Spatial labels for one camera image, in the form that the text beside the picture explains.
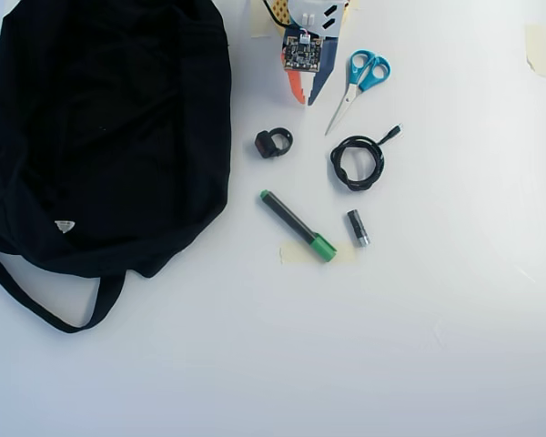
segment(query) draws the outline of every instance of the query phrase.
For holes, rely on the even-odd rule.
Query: small flashlight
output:
[[[370,239],[368,238],[368,234],[366,233],[364,223],[362,223],[358,210],[354,209],[353,211],[350,211],[348,213],[348,217],[350,223],[352,224],[352,228],[354,228],[354,233],[356,234],[356,238],[358,239],[360,246],[365,248],[370,244]]]

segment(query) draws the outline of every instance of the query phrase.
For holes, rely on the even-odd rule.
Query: blue scissors handle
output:
[[[357,67],[354,64],[354,58],[356,58],[356,56],[366,57],[366,62],[364,63],[362,67]],[[376,68],[382,69],[382,71],[384,72],[383,77],[376,77],[376,75],[374,75],[374,70]],[[363,81],[360,82],[360,79],[362,78],[362,76],[364,76],[364,73],[366,73],[367,70],[368,70],[368,75]],[[368,50],[359,50],[352,55],[352,58],[350,59],[349,82],[353,85],[358,85],[360,90],[362,90],[362,92],[368,91],[373,86],[381,84],[389,77],[390,77],[390,64],[383,57],[376,56],[372,52],[369,52]]]

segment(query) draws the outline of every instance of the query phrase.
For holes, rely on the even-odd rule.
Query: green cap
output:
[[[311,248],[314,249],[324,261],[330,262],[334,259],[338,251],[334,248],[329,242],[324,239],[321,235],[316,234],[316,239],[314,239],[311,244]]]

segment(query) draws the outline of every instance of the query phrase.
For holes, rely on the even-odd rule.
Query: black ring object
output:
[[[389,139],[395,137],[400,132],[400,126],[394,127],[379,143],[368,137],[350,137],[342,141],[330,155],[331,162],[334,165],[334,170],[339,180],[348,186],[352,191],[366,191],[370,189],[374,183],[380,179],[382,172],[384,171],[384,154],[382,153],[381,145],[386,143]],[[342,168],[342,157],[347,148],[364,148],[374,158],[376,167],[372,174],[364,180],[350,180],[346,170]]]
[[[275,135],[281,135],[283,138],[285,138],[285,140],[288,142],[288,146],[284,148],[277,147],[275,145],[275,141],[273,141],[273,137]],[[291,146],[293,146],[293,136],[291,135],[291,132],[283,127],[278,127],[270,132],[264,130],[257,135],[257,138],[255,139],[255,146],[257,146],[258,153],[260,153],[265,159],[280,157],[288,153]]]

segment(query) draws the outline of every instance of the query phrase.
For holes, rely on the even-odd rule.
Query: scissors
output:
[[[362,67],[357,67],[354,60],[356,58],[363,58],[364,65]],[[344,117],[344,114],[351,107],[354,100],[362,94],[371,89],[373,86],[381,84],[386,79],[390,77],[390,64],[389,62],[381,56],[376,56],[368,50],[359,50],[352,55],[349,60],[349,85],[346,95],[339,104],[338,111],[331,119],[329,123],[328,130],[326,135],[337,125],[337,123]],[[374,70],[376,68],[381,68],[384,72],[383,77],[376,77],[374,75]]]

